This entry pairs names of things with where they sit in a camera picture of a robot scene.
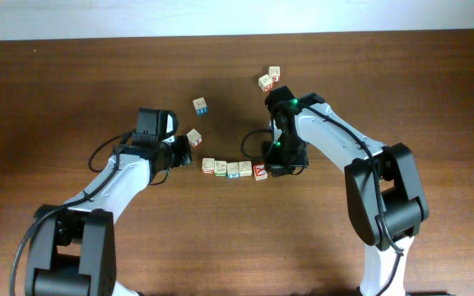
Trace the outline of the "block with green side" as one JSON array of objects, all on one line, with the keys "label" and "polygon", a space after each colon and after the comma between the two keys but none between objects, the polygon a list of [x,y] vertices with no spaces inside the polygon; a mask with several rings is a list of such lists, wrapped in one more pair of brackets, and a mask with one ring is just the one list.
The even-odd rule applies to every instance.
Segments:
[{"label": "block with green side", "polygon": [[225,177],[227,175],[227,162],[223,160],[216,160],[214,163],[214,174],[217,177]]}]

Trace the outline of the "block with red X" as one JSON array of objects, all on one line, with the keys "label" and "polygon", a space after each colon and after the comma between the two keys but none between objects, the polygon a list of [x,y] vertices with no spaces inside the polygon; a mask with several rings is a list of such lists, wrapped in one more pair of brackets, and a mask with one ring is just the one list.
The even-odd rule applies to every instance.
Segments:
[{"label": "block with red X", "polygon": [[267,179],[268,172],[265,164],[255,164],[253,166],[253,176],[256,181]]}]

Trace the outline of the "block with C red side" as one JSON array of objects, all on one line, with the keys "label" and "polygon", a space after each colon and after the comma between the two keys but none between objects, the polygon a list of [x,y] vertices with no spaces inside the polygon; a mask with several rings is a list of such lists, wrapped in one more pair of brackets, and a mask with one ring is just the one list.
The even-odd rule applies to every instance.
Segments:
[{"label": "block with C red side", "polygon": [[206,174],[213,174],[215,172],[215,161],[214,158],[203,158],[202,171]]}]

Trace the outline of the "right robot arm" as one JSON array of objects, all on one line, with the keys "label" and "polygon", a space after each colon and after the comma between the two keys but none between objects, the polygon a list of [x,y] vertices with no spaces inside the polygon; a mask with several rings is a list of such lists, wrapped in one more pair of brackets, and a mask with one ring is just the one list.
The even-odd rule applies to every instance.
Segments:
[{"label": "right robot arm", "polygon": [[404,295],[407,254],[430,213],[411,150],[388,146],[357,131],[315,93],[295,97],[288,87],[265,99],[270,141],[262,144],[274,177],[297,175],[316,147],[343,173],[349,220],[365,245],[359,295]]}]

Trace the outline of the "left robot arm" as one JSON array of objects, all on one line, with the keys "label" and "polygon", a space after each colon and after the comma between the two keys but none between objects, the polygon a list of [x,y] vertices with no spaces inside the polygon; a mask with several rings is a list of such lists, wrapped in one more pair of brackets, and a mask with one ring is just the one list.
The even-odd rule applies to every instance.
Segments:
[{"label": "left robot arm", "polygon": [[27,252],[27,295],[133,295],[117,280],[114,225],[154,177],[191,162],[171,110],[139,109],[137,125],[115,139],[107,165],[62,205],[42,205],[17,254]]}]

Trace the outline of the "block with car picture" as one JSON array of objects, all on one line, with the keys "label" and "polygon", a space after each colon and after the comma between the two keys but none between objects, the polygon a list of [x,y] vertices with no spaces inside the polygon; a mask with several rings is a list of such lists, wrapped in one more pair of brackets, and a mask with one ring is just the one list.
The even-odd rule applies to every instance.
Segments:
[{"label": "block with car picture", "polygon": [[238,162],[229,162],[226,165],[227,178],[239,178],[240,170]]}]

